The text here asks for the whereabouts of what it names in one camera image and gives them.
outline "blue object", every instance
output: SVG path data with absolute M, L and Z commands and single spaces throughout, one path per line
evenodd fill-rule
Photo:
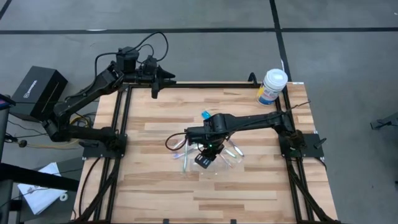
M 210 115 L 209 112 L 207 112 L 207 111 L 202 112 L 202 113 L 201 113 L 201 116 L 202 116 L 203 119 L 208 119 L 208 118 L 211 117 L 211 115 Z
M 264 104 L 264 105 L 269 105 L 269 104 L 272 104 L 274 101 L 269 101 L 269 100 L 266 100 L 266 99 L 260 97 L 259 98 L 259 102 Z

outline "plastic bottle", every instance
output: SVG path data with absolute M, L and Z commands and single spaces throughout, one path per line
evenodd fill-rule
M 278 68 L 269 70 L 257 93 L 257 101 L 263 105 L 271 104 L 278 98 L 286 83 L 287 75 L 284 71 Z

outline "blue label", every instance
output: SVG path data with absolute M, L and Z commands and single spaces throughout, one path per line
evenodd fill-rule
M 265 100 L 263 97 L 259 97 L 259 102 L 264 105 L 272 104 L 274 101 Z

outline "gray concrete floor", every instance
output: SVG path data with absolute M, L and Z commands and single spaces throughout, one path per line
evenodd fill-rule
M 0 0 L 0 7 L 5 3 Z M 282 27 L 397 27 L 396 0 L 277 0 Z M 12 0 L 0 30 L 272 27 L 263 0 Z M 32 65 L 56 68 L 69 81 L 64 96 L 87 86 L 94 57 L 136 45 L 146 35 L 0 35 L 2 94 L 13 94 Z M 274 33 L 168 34 L 162 67 L 177 80 L 244 81 L 280 67 Z M 398 32 L 284 34 L 292 79 L 305 82 L 324 150 L 339 219 L 348 223 L 398 220 L 398 128 L 372 131 L 369 122 L 398 111 Z M 149 43 L 162 55 L 164 42 Z M 99 61 L 103 69 L 112 57 Z M 95 111 L 92 103 L 84 112 Z M 44 131 L 39 124 L 19 121 Z M 11 134 L 30 134 L 9 125 Z M 32 138 L 31 143 L 53 144 Z M 80 157 L 7 145 L 3 161 L 26 168 Z M 70 211 L 46 222 L 65 222 Z

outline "white paper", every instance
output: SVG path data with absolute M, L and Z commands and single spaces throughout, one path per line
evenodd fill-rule
M 54 174 L 61 176 L 59 174 L 58 166 L 56 162 L 52 162 L 45 166 L 39 172 Z M 48 206 L 50 206 L 56 199 L 58 199 L 61 194 L 66 193 L 66 190 L 58 189 L 46 189 L 45 187 L 39 187 L 29 184 L 18 184 L 18 188 L 24 195 L 30 209 L 32 209 L 33 214 L 38 215 L 43 212 Z

